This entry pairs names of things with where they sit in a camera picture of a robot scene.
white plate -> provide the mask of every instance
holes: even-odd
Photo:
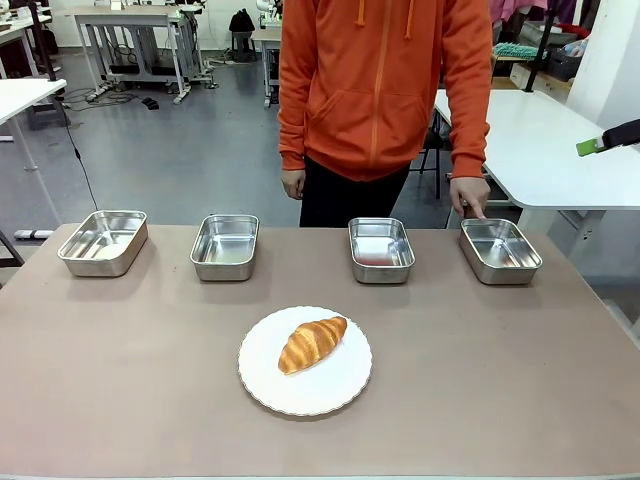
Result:
[[[238,372],[247,391],[272,410],[300,416],[337,410],[358,396],[371,376],[371,348],[348,318],[342,341],[324,360],[291,375],[278,368],[282,348],[301,323],[335,316],[344,317],[326,308],[292,307],[254,325],[238,353]]]

hoodie pocket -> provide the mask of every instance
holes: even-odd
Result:
[[[371,148],[372,112],[370,93],[336,91],[319,108],[309,109],[306,146],[335,160],[366,163]]]
[[[424,100],[414,95],[383,94],[380,98],[380,158],[410,160],[422,146],[429,125]]]

stainless steel tray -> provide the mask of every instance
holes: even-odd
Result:
[[[58,257],[78,277],[119,277],[127,273],[147,237],[144,212],[100,210],[82,222]]]
[[[526,285],[542,258],[508,220],[462,221],[460,245],[478,280],[487,285]]]
[[[209,215],[191,250],[200,280],[238,282],[249,279],[255,263],[260,222],[252,215]]]
[[[415,256],[402,222],[354,218],[349,222],[353,275],[360,283],[405,283]]]

croissant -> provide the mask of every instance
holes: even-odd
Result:
[[[342,317],[303,323],[282,349],[278,368],[290,375],[315,365],[333,352],[346,330],[347,321]]]

black bag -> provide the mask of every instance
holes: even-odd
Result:
[[[256,27],[253,25],[253,21],[245,8],[231,17],[231,22],[229,23],[231,32],[253,32],[255,29]]]

